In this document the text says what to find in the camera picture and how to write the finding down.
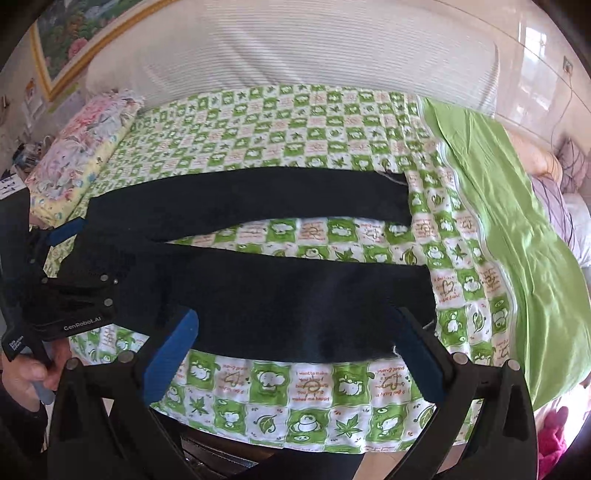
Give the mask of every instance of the blue gripper pad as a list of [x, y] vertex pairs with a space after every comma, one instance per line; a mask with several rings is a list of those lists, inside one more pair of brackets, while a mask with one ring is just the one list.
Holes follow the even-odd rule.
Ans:
[[160, 401], [193, 345], [199, 332], [199, 318], [194, 310], [178, 323], [177, 327], [154, 354], [152, 361], [144, 371], [145, 405]]
[[82, 217], [74, 218], [62, 226], [53, 229], [47, 237], [46, 244], [50, 247], [55, 247], [70, 237], [79, 234], [85, 225], [86, 220]]
[[393, 317], [396, 351], [406, 363], [424, 399], [441, 404], [446, 398], [443, 372], [427, 345], [410, 326], [409, 322], [415, 320], [406, 318], [398, 309], [395, 309]]

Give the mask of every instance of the purple patterned cloth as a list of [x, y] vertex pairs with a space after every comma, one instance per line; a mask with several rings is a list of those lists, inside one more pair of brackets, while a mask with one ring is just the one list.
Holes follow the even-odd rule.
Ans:
[[581, 257], [579, 242], [574, 234], [573, 219], [560, 193], [558, 184], [546, 174], [540, 177], [530, 176], [535, 196], [541, 202], [548, 220], [558, 236], [567, 244], [577, 260]]
[[587, 157], [569, 138], [558, 152], [558, 161], [563, 171], [560, 191], [562, 193], [578, 192], [587, 174]]

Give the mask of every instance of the bed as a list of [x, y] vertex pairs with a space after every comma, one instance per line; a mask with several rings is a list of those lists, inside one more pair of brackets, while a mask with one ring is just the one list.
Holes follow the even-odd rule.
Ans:
[[[269, 219], [178, 242], [303, 261], [426, 264], [436, 333], [449, 351], [484, 364], [518, 359], [535, 408], [571, 390], [591, 369], [589, 297], [505, 130], [490, 119], [494, 44], [402, 5], [345, 2], [336, 19], [331, 2], [321, 10], [307, 0], [271, 3], [277, 8], [181, 0], [95, 58], [89, 91], [136, 89], [147, 108], [71, 218], [93, 196], [173, 175], [259, 166], [405, 173], [409, 230], [370, 219]], [[372, 48], [360, 46], [361, 34]], [[413, 50], [416, 41], [422, 48]], [[72, 245], [51, 251], [48, 274]], [[112, 361], [144, 341], [117, 326], [71, 340], [88, 362]], [[260, 394], [267, 372], [283, 380], [270, 398]], [[344, 378], [354, 378], [354, 390]], [[395, 355], [309, 365], [196, 351], [153, 407], [255, 445], [342, 453], [407, 450], [434, 411]], [[479, 407], [456, 443], [469, 437]], [[313, 428], [301, 426], [304, 417]]]

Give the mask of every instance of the green and white checkered bedsheet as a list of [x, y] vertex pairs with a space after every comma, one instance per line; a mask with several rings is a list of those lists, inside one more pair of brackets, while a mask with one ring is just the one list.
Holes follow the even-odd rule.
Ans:
[[[85, 214], [93, 196], [173, 175], [260, 166], [404, 172], [410, 229], [371, 219], [269, 219], [178, 242], [324, 261], [427, 264], [443, 345], [500, 365], [509, 356], [514, 316], [507, 282], [443, 144], [420, 112], [412, 95], [324, 85], [261, 86], [171, 102], [137, 117], [73, 217]], [[72, 245], [70, 240], [51, 251], [50, 275]], [[117, 326], [71, 339], [77, 354], [94, 363], [113, 361], [144, 341]], [[466, 440], [479, 407], [473, 403], [458, 443]], [[187, 355], [154, 408], [243, 442], [345, 453], [406, 450], [434, 411], [395, 355], [313, 365], [197, 351]]]

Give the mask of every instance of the white pillow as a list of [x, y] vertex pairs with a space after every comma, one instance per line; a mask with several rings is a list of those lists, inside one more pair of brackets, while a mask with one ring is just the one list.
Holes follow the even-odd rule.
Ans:
[[[563, 196], [566, 208], [568, 208], [573, 218], [574, 232], [581, 247], [579, 265], [584, 272], [585, 268], [591, 267], [591, 215], [581, 195], [578, 193], [565, 193]], [[587, 285], [589, 285], [591, 272], [586, 274], [585, 277], [587, 278]]]

